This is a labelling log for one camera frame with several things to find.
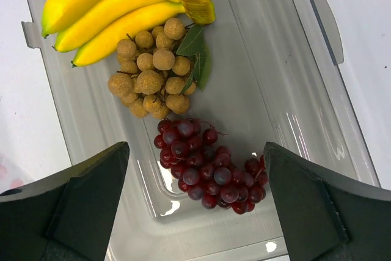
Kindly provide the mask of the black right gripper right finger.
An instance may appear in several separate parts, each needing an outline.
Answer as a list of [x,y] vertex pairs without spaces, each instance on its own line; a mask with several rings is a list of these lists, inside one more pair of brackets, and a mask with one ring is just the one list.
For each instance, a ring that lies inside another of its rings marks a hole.
[[390,191],[268,142],[264,159],[290,260],[390,260]]

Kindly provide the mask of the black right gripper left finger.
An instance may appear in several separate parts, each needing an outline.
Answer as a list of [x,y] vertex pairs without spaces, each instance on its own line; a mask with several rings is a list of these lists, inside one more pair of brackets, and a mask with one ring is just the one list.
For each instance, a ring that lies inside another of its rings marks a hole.
[[1,193],[1,260],[104,260],[129,155],[118,142]]

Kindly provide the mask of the clear red-dotted zip bag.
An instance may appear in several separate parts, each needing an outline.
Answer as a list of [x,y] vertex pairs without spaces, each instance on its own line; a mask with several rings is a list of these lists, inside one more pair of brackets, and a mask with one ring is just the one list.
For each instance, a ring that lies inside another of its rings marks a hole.
[[25,173],[17,164],[0,154],[0,192],[19,188],[33,182],[33,179]]

